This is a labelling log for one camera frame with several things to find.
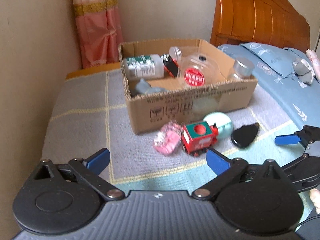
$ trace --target beige wall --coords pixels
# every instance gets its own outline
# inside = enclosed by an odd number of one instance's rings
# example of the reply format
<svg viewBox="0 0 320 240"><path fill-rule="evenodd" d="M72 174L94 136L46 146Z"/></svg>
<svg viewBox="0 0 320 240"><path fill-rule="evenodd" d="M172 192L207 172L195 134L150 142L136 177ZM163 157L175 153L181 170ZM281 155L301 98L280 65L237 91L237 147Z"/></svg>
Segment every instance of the beige wall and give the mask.
<svg viewBox="0 0 320 240"><path fill-rule="evenodd" d="M204 38L210 40L216 0L119 0L124 38ZM311 48L320 27L320 0L289 0L306 16Z"/></svg>
<svg viewBox="0 0 320 240"><path fill-rule="evenodd" d="M39 161L67 73L80 68L72 0L0 0L0 239L12 200Z"/></svg>

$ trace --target blue gripper fingertip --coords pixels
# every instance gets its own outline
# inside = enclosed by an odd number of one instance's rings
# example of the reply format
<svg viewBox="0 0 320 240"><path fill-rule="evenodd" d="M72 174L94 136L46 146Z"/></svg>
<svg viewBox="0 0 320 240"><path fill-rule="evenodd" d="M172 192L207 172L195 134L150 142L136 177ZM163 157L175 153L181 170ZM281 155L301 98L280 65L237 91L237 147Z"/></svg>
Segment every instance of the blue gripper fingertip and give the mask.
<svg viewBox="0 0 320 240"><path fill-rule="evenodd" d="M223 172L225 172L227 169L231 167L229 162L222 159L220 156L218 156L211 150L207 151L206 160L207 160L207 165L217 176L219 176L220 174L222 174Z"/></svg>
<svg viewBox="0 0 320 240"><path fill-rule="evenodd" d="M103 148L94 154L93 158L87 162L86 168L99 175L109 163L110 151L107 148Z"/></svg>
<svg viewBox="0 0 320 240"><path fill-rule="evenodd" d="M279 135L275 138L276 145L297 144L300 141L301 141L301 138L295 134Z"/></svg>

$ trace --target mint green round object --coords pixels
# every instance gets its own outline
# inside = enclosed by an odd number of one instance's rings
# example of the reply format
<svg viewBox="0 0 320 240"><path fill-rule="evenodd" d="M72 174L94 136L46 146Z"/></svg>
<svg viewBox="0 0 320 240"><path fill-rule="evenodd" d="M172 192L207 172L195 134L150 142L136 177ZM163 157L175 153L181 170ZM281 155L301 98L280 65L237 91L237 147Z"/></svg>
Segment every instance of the mint green round object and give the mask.
<svg viewBox="0 0 320 240"><path fill-rule="evenodd" d="M233 132L234 126L229 116L221 112L213 112L204 117L203 121L206 121L210 126L216 123L219 135L218 140L230 137Z"/></svg>

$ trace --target bed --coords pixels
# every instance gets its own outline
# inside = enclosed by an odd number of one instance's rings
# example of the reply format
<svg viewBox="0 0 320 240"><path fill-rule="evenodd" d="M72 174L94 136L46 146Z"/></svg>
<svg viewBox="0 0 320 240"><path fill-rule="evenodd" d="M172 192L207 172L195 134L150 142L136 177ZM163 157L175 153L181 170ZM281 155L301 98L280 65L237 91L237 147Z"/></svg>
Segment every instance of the bed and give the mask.
<svg viewBox="0 0 320 240"><path fill-rule="evenodd" d="M254 42L305 52L310 48L309 25L287 0L217 0L211 43L231 57L249 57L256 65L259 84L249 107L227 113L234 126L259 122L260 131L246 150L222 140L216 149L229 158L242 157L250 163L275 159L284 165L299 157L303 148L277 147L276 135L291 134L303 124L320 126L316 92L319 83L302 88L294 76L289 79L271 73L269 66L240 44ZM295 101L305 95L304 101ZM130 189L192 192L215 174L205 155L193 158L178 150L165 157L151 146L155 132L134 135L124 101L119 69L102 71L65 82L48 124L42 158L66 163L71 158L86 158L102 147L111 151L111 163L100 175L126 193ZM312 209L308 192L301 193L304 220Z"/></svg>

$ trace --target blue bed sheet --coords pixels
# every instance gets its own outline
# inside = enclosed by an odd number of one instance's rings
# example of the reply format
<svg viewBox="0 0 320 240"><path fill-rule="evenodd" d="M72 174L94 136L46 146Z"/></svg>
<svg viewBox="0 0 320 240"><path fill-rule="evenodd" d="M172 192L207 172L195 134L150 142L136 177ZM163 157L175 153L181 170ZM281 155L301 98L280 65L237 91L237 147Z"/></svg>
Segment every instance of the blue bed sheet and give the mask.
<svg viewBox="0 0 320 240"><path fill-rule="evenodd" d="M225 44L218 49L232 58L246 57L251 60L255 65L252 74L258 79L258 84L277 101L299 129L303 125L320 127L320 83L316 79L307 85L295 75L282 78L243 46Z"/></svg>

